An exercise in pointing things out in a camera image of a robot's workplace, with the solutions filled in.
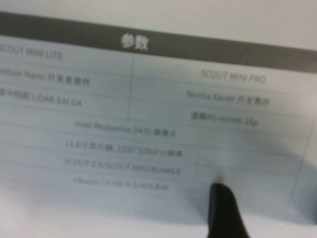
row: white background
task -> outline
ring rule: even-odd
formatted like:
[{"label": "white background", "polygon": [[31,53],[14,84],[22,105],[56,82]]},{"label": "white background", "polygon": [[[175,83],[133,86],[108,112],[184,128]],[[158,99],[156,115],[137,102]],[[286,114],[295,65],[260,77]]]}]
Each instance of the white background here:
[{"label": "white background", "polygon": [[[0,9],[5,11],[317,50],[315,0],[0,0],[0,4]],[[312,148],[316,137],[313,135],[306,153],[305,159],[310,164],[314,164],[316,152]],[[300,179],[300,183],[304,187],[316,179],[305,168],[301,174],[303,179]],[[254,238],[317,237],[316,225],[307,223],[295,213],[276,214],[274,217],[250,213],[243,215],[246,227]],[[10,220],[6,222],[5,225],[10,227]],[[94,224],[85,228],[46,224],[39,228],[36,237],[83,238],[93,235],[175,238],[205,237],[207,232],[206,226],[114,218],[96,219]]]}]

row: dark gray header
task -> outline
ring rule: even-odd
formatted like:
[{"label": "dark gray header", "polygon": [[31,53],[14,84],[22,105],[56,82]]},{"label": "dark gray header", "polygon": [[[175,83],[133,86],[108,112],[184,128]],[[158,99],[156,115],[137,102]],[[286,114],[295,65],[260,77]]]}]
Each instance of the dark gray header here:
[{"label": "dark gray header", "polygon": [[0,12],[0,35],[138,54],[317,73],[317,52]]}]

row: pen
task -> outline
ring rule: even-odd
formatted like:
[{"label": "pen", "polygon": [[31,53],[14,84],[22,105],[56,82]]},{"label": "pen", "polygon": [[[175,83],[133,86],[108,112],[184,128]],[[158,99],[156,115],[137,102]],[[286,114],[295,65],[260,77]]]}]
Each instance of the pen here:
[{"label": "pen", "polygon": [[208,226],[208,238],[249,238],[235,196],[222,183],[211,185]]}]

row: paper sheet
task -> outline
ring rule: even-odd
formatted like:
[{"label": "paper sheet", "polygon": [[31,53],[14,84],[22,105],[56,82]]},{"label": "paper sheet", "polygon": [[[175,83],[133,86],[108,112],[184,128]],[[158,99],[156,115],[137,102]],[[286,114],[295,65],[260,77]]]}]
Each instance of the paper sheet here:
[{"label": "paper sheet", "polygon": [[314,172],[303,158],[316,52],[0,18],[4,233],[108,219],[206,226],[218,174],[243,211],[298,212],[300,169]]}]

